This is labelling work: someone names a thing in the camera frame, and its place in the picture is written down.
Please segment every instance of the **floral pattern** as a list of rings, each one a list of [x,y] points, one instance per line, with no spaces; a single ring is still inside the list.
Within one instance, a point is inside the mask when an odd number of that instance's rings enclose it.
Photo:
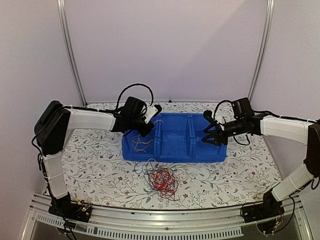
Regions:
[[[203,113],[216,103],[160,103],[164,113]],[[91,108],[113,109],[114,103],[90,104]],[[233,118],[230,105],[218,113],[226,121]],[[232,138],[225,162],[160,163],[174,170],[179,186],[176,201],[163,199],[141,174],[144,162],[122,157],[122,134],[94,129],[75,130],[67,144],[62,167],[65,183],[73,200],[84,199],[95,205],[135,209],[203,209],[254,202],[280,180],[277,166],[260,136],[249,136],[250,145]],[[245,136],[237,140],[246,143]]]

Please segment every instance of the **white panel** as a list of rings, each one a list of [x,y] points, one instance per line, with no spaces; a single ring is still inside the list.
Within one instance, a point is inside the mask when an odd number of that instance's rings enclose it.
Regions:
[[[52,100],[80,104],[54,0],[0,1],[0,239],[17,240],[45,182],[31,146]]]
[[[320,2],[275,1],[271,33],[253,99],[256,110],[283,116],[320,118]],[[268,137],[267,143],[284,177],[306,157],[302,144]],[[320,236],[320,189],[302,191],[312,234]]]
[[[136,82],[160,101],[246,96],[266,7],[266,0],[66,1],[88,102],[115,101]],[[139,87],[129,94],[150,99]]]

